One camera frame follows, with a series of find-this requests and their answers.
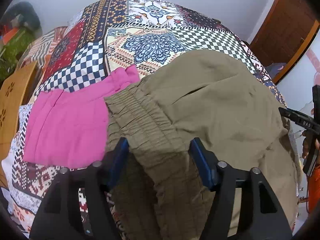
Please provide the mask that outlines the orange right sleeve forearm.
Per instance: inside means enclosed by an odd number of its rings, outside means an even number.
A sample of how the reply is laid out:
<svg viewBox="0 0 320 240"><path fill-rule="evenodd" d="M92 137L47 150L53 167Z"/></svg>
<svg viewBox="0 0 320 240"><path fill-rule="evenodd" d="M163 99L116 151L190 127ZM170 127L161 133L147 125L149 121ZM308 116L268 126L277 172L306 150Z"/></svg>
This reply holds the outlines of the orange right sleeve forearm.
<svg viewBox="0 0 320 240"><path fill-rule="evenodd" d="M312 175L308 178L308 213L317 206L320 199L320 169L315 166Z"/></svg>

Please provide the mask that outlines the right hand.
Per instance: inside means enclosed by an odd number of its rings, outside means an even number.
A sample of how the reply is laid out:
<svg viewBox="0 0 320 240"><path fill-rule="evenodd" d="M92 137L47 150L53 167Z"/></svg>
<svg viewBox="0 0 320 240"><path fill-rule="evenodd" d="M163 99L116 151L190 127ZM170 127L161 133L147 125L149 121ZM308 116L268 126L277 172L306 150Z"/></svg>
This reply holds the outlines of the right hand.
<svg viewBox="0 0 320 240"><path fill-rule="evenodd" d="M302 136L304 136L303 140L303 148L302 148L302 158L305 159L309 155L310 147L311 147L311 141L312 141L312 134L310 131L305 130L302 133ZM319 141L315 141L315 148L316 150L319 150ZM319 154L317 157L317 164L319 165Z"/></svg>

